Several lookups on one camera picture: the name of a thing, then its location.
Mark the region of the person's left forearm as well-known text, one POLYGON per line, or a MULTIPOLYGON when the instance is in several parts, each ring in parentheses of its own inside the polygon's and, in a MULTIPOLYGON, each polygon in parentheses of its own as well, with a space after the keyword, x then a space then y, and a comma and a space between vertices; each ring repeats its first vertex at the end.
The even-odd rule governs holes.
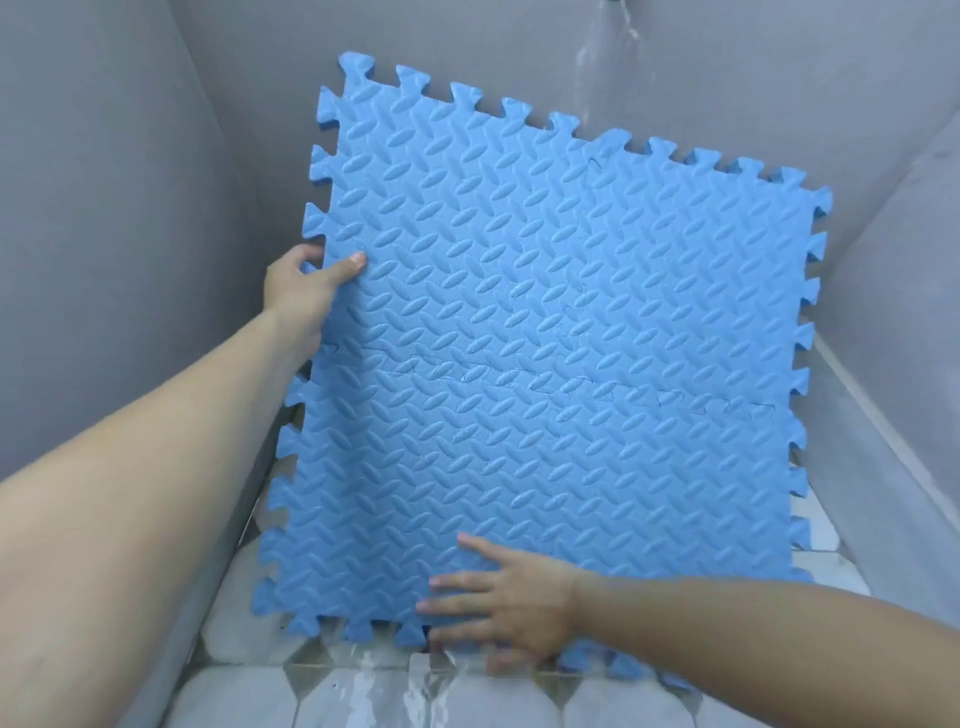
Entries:
POLYGON ((0 483, 0 728, 110 728, 127 710, 323 317, 264 310, 0 483))

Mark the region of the person's right hand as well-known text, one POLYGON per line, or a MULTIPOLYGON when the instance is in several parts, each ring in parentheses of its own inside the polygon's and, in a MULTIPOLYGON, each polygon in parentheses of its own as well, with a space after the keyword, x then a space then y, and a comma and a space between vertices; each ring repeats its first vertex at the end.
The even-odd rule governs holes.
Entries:
POLYGON ((495 570, 461 570, 434 576, 429 584, 439 598, 455 594, 490 594, 487 615, 456 617, 434 627, 431 642, 447 646, 475 643, 493 648, 527 650, 539 665, 557 655, 577 630, 579 594, 591 583, 581 567, 530 551, 521 563, 495 570))

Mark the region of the person's left hand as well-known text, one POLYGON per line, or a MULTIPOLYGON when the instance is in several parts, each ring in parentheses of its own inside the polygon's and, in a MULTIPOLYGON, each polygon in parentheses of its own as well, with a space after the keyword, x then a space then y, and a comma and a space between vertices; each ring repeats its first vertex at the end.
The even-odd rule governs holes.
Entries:
POLYGON ((266 272, 263 310, 278 321, 297 366, 317 353, 323 325, 338 292, 312 293, 304 274, 306 253, 325 251, 324 244, 299 244, 270 263, 266 272))

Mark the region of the person's right forearm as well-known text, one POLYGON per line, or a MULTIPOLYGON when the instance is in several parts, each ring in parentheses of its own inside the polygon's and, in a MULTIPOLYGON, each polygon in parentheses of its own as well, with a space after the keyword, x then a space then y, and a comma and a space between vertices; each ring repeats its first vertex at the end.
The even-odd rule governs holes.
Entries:
POLYGON ((960 630, 839 588, 579 572, 571 629, 779 728, 960 728, 960 630))

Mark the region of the blue foam puzzle mat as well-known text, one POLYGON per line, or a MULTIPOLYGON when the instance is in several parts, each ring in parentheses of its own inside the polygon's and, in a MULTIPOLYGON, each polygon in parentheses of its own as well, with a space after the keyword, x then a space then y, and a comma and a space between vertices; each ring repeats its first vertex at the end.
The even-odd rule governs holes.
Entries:
POLYGON ((416 602, 435 574, 490 568, 467 532, 616 577, 811 581, 793 564, 810 524, 790 408, 809 350, 833 193, 806 173, 610 129, 479 88, 340 55, 323 87, 302 235, 366 269, 338 292, 308 377, 297 375, 275 455, 251 612, 315 637, 321 618, 366 642, 375 622, 421 647, 416 602))

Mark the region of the falling water stream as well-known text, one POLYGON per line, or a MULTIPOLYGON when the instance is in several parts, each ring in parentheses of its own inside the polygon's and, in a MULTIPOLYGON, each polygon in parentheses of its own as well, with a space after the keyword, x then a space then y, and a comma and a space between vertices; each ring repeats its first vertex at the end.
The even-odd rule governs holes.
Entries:
POLYGON ((586 0, 588 14, 573 67, 575 114, 588 137, 617 127, 623 89, 642 57, 640 0, 586 0))

